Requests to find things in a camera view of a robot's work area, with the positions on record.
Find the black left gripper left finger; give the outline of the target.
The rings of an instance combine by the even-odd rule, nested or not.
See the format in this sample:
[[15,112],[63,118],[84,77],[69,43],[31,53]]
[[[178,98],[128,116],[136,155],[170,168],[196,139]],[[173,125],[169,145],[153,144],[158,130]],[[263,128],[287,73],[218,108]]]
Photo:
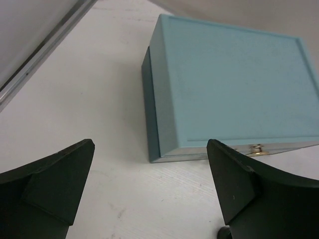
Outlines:
[[74,224],[95,144],[84,139],[0,175],[2,239],[64,239]]

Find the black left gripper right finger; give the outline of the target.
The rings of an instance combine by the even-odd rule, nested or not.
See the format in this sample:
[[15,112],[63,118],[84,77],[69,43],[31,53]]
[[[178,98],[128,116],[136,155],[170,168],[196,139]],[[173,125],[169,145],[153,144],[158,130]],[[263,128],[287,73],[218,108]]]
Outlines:
[[282,171],[215,139],[206,149],[225,223],[219,239],[318,238],[318,180]]

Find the clear acrylic drawer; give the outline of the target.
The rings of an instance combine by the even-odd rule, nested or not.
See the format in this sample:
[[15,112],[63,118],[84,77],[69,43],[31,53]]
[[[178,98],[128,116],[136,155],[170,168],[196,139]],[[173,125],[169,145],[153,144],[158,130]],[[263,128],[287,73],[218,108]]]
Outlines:
[[[232,149],[247,156],[263,156],[277,154],[300,148],[318,145],[318,141],[296,142],[296,143],[269,143],[269,144],[247,144],[230,146]],[[157,157],[153,162],[178,162],[207,160],[207,149],[204,147],[181,148],[181,152]]]

